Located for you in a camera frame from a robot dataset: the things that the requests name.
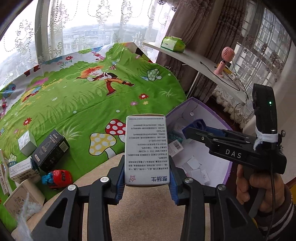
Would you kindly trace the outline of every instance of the yellow mushroom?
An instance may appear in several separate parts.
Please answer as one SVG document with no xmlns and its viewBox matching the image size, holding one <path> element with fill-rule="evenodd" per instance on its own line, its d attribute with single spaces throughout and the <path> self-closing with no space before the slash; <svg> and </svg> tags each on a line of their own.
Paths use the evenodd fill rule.
<svg viewBox="0 0 296 241">
<path fill-rule="evenodd" d="M 108 159 L 115 156 L 111 146 L 116 144 L 114 136 L 106 133 L 92 133 L 90 135 L 89 153 L 93 156 L 101 155 L 104 151 L 107 153 Z"/>
</svg>

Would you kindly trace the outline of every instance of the pink fan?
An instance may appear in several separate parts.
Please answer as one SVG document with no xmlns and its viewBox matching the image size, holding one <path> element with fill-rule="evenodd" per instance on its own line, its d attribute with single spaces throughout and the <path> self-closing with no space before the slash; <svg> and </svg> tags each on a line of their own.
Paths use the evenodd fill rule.
<svg viewBox="0 0 296 241">
<path fill-rule="evenodd" d="M 230 47 L 225 47 L 222 50 L 221 56 L 222 56 L 222 61 L 219 63 L 218 67 L 214 70 L 214 73 L 223 78 L 222 72 L 225 68 L 225 63 L 233 60 L 234 51 Z"/>
</svg>

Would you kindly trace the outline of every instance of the star logo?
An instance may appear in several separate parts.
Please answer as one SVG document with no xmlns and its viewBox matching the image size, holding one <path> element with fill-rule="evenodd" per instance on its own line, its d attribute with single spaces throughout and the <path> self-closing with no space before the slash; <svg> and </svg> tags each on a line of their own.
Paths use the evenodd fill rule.
<svg viewBox="0 0 296 241">
<path fill-rule="evenodd" d="M 133 182 L 135 180 L 135 176 L 131 176 L 130 180 Z"/>
</svg>

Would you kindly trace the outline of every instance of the black product box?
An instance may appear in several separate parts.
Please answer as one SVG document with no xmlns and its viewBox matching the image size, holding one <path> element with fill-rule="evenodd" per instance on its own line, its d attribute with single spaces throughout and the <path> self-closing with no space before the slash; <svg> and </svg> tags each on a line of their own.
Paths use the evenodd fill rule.
<svg viewBox="0 0 296 241">
<path fill-rule="evenodd" d="M 54 129 L 33 152 L 32 158 L 41 170 L 48 172 L 52 170 L 69 147 L 65 137 Z"/>
</svg>

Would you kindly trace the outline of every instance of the human hand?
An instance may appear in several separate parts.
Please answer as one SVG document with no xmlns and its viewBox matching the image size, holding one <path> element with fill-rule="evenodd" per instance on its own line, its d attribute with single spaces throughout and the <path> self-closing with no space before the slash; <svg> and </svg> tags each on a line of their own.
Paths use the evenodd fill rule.
<svg viewBox="0 0 296 241">
<path fill-rule="evenodd" d="M 259 210 L 263 213 L 269 213 L 272 211 L 272 189 L 271 189 L 271 178 L 268 173 L 253 173 L 250 176 L 249 181 L 244 177 L 244 169 L 242 165 L 237 167 L 237 200 L 240 204 L 244 204 L 249 201 L 250 195 L 248 193 L 249 185 L 256 188 L 266 189 L 264 199 L 259 207 Z M 285 201 L 284 193 L 284 182 L 281 175 L 278 173 L 274 174 L 274 189 L 276 196 L 275 208 L 280 207 Z"/>
</svg>

